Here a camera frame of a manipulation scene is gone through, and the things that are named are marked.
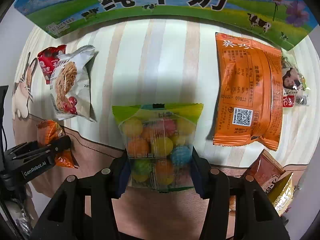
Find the yellow panda snack packet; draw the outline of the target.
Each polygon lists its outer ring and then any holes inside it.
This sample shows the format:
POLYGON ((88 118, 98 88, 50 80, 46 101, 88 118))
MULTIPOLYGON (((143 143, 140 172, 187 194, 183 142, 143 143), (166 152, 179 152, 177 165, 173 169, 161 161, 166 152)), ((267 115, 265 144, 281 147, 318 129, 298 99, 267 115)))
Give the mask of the yellow panda snack packet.
POLYGON ((269 201, 281 217, 293 200, 293 172, 276 182, 273 189, 267 194, 269 201))

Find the brown cookie packet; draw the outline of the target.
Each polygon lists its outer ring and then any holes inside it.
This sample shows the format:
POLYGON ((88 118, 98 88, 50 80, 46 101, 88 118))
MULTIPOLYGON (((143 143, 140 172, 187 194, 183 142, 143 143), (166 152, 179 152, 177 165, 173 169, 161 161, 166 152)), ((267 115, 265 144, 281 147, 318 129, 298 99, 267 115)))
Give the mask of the brown cookie packet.
POLYGON ((280 163, 267 150, 263 150, 242 176, 253 176, 263 191, 269 193, 284 173, 280 163))

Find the cranberry oat cookie packet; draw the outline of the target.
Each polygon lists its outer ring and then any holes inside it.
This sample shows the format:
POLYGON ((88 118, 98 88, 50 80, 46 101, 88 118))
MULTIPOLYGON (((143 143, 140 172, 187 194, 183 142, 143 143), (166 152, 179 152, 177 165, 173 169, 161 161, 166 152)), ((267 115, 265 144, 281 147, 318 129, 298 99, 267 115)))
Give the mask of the cranberry oat cookie packet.
POLYGON ((74 116, 90 119, 90 81, 86 65, 95 55, 93 45, 61 54, 50 77, 50 98, 58 120, 74 116))

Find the small red snack packet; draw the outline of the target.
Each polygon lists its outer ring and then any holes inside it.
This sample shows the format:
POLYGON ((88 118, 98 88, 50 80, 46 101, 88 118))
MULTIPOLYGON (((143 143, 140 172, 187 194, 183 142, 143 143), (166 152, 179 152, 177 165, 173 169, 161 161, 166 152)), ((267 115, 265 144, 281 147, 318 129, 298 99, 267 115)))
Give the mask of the small red snack packet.
POLYGON ((38 53, 37 59, 47 85, 50 84, 50 77, 59 62, 58 56, 66 53, 66 47, 65 44, 62 44, 57 47, 48 47, 38 53))

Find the colourful candy balls packet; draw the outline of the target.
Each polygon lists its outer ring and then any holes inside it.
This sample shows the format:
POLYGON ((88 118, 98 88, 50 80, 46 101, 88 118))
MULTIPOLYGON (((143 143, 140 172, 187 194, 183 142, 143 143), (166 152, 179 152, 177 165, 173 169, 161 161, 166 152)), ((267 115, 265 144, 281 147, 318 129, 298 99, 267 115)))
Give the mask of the colourful candy balls packet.
POLYGON ((130 185, 158 192, 193 187, 190 163, 201 103, 113 106, 131 166, 130 185))

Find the small clear snack packet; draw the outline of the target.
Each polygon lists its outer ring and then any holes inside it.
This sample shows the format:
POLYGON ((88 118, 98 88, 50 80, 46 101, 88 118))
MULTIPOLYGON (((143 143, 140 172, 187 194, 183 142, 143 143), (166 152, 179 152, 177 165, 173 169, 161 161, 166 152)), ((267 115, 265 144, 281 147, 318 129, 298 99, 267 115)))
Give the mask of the small clear snack packet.
POLYGON ((281 72, 283 81, 283 108, 295 106, 308 106, 310 88, 306 85, 303 74, 296 66, 291 55, 281 58, 281 72))

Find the milk carton cardboard box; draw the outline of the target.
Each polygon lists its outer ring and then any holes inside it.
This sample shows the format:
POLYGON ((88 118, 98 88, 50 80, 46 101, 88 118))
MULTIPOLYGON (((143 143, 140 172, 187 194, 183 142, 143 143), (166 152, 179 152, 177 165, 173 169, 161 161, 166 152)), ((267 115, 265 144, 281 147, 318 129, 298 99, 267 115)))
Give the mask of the milk carton cardboard box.
POLYGON ((15 8, 54 38, 122 18, 185 16, 246 29, 289 50, 318 24, 304 0, 17 0, 15 8))

